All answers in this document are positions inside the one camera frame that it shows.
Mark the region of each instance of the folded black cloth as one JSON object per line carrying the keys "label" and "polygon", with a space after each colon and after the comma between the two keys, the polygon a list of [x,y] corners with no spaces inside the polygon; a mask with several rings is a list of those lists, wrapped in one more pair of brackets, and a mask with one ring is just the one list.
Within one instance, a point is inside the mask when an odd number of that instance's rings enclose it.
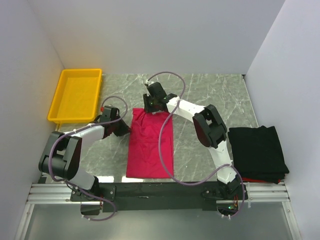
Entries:
{"label": "folded black cloth", "polygon": [[234,167],[242,177],[278,183],[289,173],[274,126],[231,127],[228,137]]}

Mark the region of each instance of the yellow plastic container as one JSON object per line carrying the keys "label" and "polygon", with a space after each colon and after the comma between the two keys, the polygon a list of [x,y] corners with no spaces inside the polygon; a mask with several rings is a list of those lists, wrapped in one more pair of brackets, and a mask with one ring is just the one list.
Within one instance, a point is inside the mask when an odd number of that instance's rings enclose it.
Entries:
{"label": "yellow plastic container", "polygon": [[56,124],[89,123],[97,114],[101,69],[65,69],[48,114]]}

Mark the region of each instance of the wire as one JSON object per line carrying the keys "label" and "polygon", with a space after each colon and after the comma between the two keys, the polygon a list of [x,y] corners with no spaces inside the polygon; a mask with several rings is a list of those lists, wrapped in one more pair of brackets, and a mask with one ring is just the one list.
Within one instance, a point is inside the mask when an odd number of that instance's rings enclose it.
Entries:
{"label": "wire", "polygon": [[[49,174],[50,174],[50,176],[51,176],[51,178],[52,178],[53,181],[55,181],[55,182],[65,181],[64,179],[57,179],[57,178],[55,177],[55,175],[54,175],[54,173],[53,173],[53,169],[52,169],[52,157],[53,157],[54,151],[55,151],[58,143],[59,143],[62,139],[66,138],[66,137],[68,137],[68,136],[71,136],[71,135],[73,135],[73,134],[77,134],[77,133],[79,133],[79,132],[82,132],[82,131],[84,131],[84,130],[87,130],[87,129],[91,128],[91,127],[104,126],[104,125],[116,123],[116,122],[120,121],[121,119],[123,119],[123,118],[125,117],[125,115],[126,115],[127,112],[128,112],[128,104],[126,103],[125,100],[123,100],[123,99],[122,99],[121,97],[119,97],[119,96],[108,96],[107,98],[105,98],[105,99],[103,100],[103,102],[102,102],[102,104],[101,104],[101,107],[103,107],[103,105],[105,104],[105,102],[106,102],[108,99],[111,99],[111,98],[119,99],[119,100],[121,100],[121,101],[124,103],[124,105],[125,105],[125,111],[124,111],[123,115],[122,115],[120,118],[118,118],[118,119],[116,119],[116,120],[112,120],[112,121],[107,121],[107,122],[90,123],[90,124],[87,125],[87,126],[81,127],[81,128],[79,128],[79,129],[77,129],[77,130],[68,132],[68,133],[60,136],[60,137],[53,143],[52,148],[51,148],[50,153],[49,153],[49,160],[48,160]],[[84,195],[87,195],[88,197],[91,197],[91,198],[94,198],[94,199],[97,199],[97,200],[106,202],[106,203],[112,205],[112,207],[113,207],[113,213],[112,213],[110,216],[108,216],[108,217],[101,218],[101,219],[95,219],[95,218],[89,218],[89,217],[87,217],[87,216],[83,216],[84,218],[86,218],[86,219],[88,219],[88,220],[90,220],[90,221],[99,222],[99,221],[108,220],[108,219],[112,218],[112,217],[115,215],[115,213],[116,213],[116,211],[117,211],[117,207],[116,207],[116,205],[115,205],[112,201],[110,201],[110,200],[108,200],[108,199],[105,199],[105,198],[103,198],[103,197],[99,197],[99,196],[92,195],[92,194],[86,192],[85,190],[77,187],[76,185],[74,185],[73,183],[71,183],[71,182],[69,182],[69,181],[65,181],[65,182],[66,182],[67,184],[75,187],[76,189],[78,189],[78,190],[79,190],[80,192],[82,192]]]}
{"label": "wire", "polygon": [[232,217],[236,216],[238,214],[238,212],[242,209],[243,205],[244,205],[244,202],[245,202],[245,187],[244,187],[244,182],[242,180],[242,177],[240,175],[240,173],[235,169],[234,166],[232,166],[232,164],[223,164],[221,166],[219,166],[217,169],[215,169],[209,176],[207,176],[205,179],[201,180],[201,181],[198,181],[198,182],[192,182],[192,183],[187,183],[187,182],[183,182],[183,181],[180,181],[178,179],[176,179],[170,172],[169,170],[167,169],[166,165],[165,165],[165,162],[164,162],[164,159],[163,159],[163,156],[162,156],[162,151],[161,151],[161,138],[162,138],[162,134],[163,134],[163,131],[165,129],[165,126],[167,125],[169,119],[173,116],[173,114],[175,113],[175,111],[177,110],[177,108],[179,107],[179,104],[180,104],[180,100],[183,96],[183,94],[185,93],[185,90],[186,90],[186,81],[182,78],[182,76],[180,76],[179,74],[177,73],[174,73],[172,71],[161,71],[161,72],[158,72],[154,75],[152,75],[151,77],[148,78],[148,80],[146,82],[149,82],[151,79],[153,79],[155,76],[158,76],[160,74],[172,74],[172,75],[175,75],[177,76],[183,83],[183,88],[182,88],[182,91],[180,93],[180,96],[179,96],[179,99],[176,103],[176,106],[175,108],[172,110],[172,112],[168,115],[168,117],[164,120],[162,126],[161,126],[161,129],[160,129],[160,134],[159,134],[159,139],[158,139],[158,152],[159,152],[159,157],[160,157],[160,161],[161,161],[161,164],[162,164],[162,167],[163,169],[165,170],[165,172],[170,176],[171,179],[173,179],[176,183],[178,184],[181,184],[181,185],[184,185],[184,186],[196,186],[196,185],[200,185],[202,183],[204,183],[205,181],[207,181],[208,179],[210,179],[213,175],[215,175],[220,169],[222,168],[225,168],[225,167],[231,167],[233,168],[233,170],[238,174],[239,178],[240,178],[240,181],[241,181],[241,185],[242,185],[242,203],[241,203],[241,206],[239,207],[239,210],[234,214],[232,215]]}

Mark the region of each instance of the white wall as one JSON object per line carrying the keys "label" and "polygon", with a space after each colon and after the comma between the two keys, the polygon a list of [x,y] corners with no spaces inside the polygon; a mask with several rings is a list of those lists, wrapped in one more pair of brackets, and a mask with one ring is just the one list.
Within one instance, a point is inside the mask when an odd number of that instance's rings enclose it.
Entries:
{"label": "white wall", "polygon": [[260,125],[275,125],[303,239],[320,237],[320,1],[286,0],[246,83]]}
{"label": "white wall", "polygon": [[29,0],[66,68],[246,74],[284,0]]}
{"label": "white wall", "polygon": [[54,125],[62,64],[26,0],[0,1],[0,239],[12,239]]}

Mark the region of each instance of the gray marble surface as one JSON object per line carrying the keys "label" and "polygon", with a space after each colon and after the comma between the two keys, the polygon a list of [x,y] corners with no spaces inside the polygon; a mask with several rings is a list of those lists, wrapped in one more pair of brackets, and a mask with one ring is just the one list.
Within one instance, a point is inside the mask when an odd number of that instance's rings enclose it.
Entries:
{"label": "gray marble surface", "polygon": [[[149,74],[107,74],[104,76],[99,96],[98,109],[104,98],[119,96],[128,103],[129,111],[124,121],[130,126],[132,108],[143,108],[144,86]],[[218,109],[226,126],[257,127],[257,121],[240,74],[185,74],[186,90],[182,99],[197,105],[213,104]],[[174,75],[163,74],[155,78],[167,94],[179,95],[182,82]],[[108,104],[123,110],[124,105],[118,99],[110,99]],[[83,124],[64,124],[60,131],[71,131]],[[174,134],[174,175],[182,181],[199,181],[207,177],[214,169],[213,160],[197,139],[192,122],[180,116],[173,117]],[[96,141],[89,149],[82,151],[80,166],[95,176],[107,176],[114,182],[138,182],[140,179],[126,178],[129,135],[116,137],[111,135]],[[229,154],[232,158],[231,146],[228,142]],[[144,179],[145,182],[165,182],[170,179]]]}

